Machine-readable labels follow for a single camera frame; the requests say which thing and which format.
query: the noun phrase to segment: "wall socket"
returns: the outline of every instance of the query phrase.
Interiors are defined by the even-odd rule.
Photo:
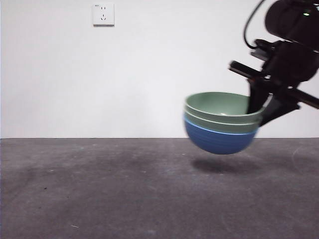
[[[92,16],[94,26],[114,26],[114,3],[94,4]]]

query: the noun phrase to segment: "floor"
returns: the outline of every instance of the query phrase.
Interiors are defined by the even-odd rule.
[[[1,239],[318,239],[319,138],[3,139]]]

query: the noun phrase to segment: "bowl rim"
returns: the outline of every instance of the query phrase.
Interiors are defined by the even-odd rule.
[[[241,94],[236,94],[236,93],[230,93],[230,92],[220,92],[220,91],[210,91],[210,92],[201,92],[201,93],[196,93],[196,94],[192,94],[188,97],[186,97],[185,99],[185,105],[189,108],[191,108],[192,110],[194,111],[197,111],[197,112],[201,112],[201,113],[204,113],[204,114],[208,114],[208,115],[212,115],[212,116],[218,116],[218,117],[248,117],[248,116],[255,116],[255,115],[259,115],[262,111],[264,111],[265,107],[262,107],[260,110],[258,110],[257,112],[254,112],[254,113],[250,113],[250,114],[245,114],[245,115],[226,115],[226,116],[223,116],[223,115],[217,115],[217,114],[214,114],[214,113],[209,113],[209,112],[206,112],[206,111],[201,111],[201,110],[198,110],[192,106],[190,106],[188,104],[188,100],[190,97],[192,96],[196,96],[196,95],[202,95],[202,94],[208,94],[208,93],[223,93],[223,94],[227,94],[227,95],[237,95],[237,96],[243,96],[243,97],[248,97],[248,96],[245,96],[245,95],[241,95]]]
[[[201,126],[198,126],[198,125],[190,122],[189,119],[187,119],[185,115],[184,115],[184,121],[187,122],[188,124],[196,127],[196,128],[200,128],[200,129],[202,129],[204,131],[208,131],[208,132],[211,132],[211,133],[217,133],[217,134],[224,134],[224,135],[252,135],[252,134],[256,134],[258,129],[259,129],[259,128],[257,128],[256,130],[248,132],[248,133],[225,133],[225,132],[213,131],[211,129],[207,129],[207,128],[203,128]]]
[[[198,120],[202,120],[202,121],[206,121],[208,123],[215,123],[215,124],[221,124],[221,125],[230,125],[230,126],[250,126],[250,125],[254,125],[254,124],[260,124],[260,122],[262,121],[262,118],[260,116],[259,120],[254,121],[252,123],[225,123],[225,122],[217,122],[217,121],[213,121],[213,120],[208,120],[208,119],[204,119],[198,116],[193,115],[192,113],[188,112],[187,110],[184,111],[185,114],[190,115],[191,117],[194,117]]]

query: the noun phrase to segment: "black cable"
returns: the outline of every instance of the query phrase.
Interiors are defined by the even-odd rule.
[[[259,4],[255,7],[255,9],[253,10],[253,12],[251,13],[250,17],[248,18],[247,22],[246,22],[246,25],[245,25],[245,28],[244,28],[244,41],[246,43],[246,45],[251,48],[251,49],[256,49],[257,47],[256,46],[252,46],[248,43],[247,41],[247,37],[246,37],[246,34],[247,34],[247,28],[248,28],[248,25],[251,21],[251,19],[253,18],[253,16],[255,15],[255,13],[257,12],[257,10],[260,8],[260,6],[264,3],[265,0],[261,0],[259,2]]]

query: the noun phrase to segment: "stacked bowls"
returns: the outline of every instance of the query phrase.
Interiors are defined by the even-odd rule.
[[[184,124],[189,138],[198,147],[215,154],[232,154],[253,140],[263,109],[246,114],[249,97],[204,92],[186,98]]]

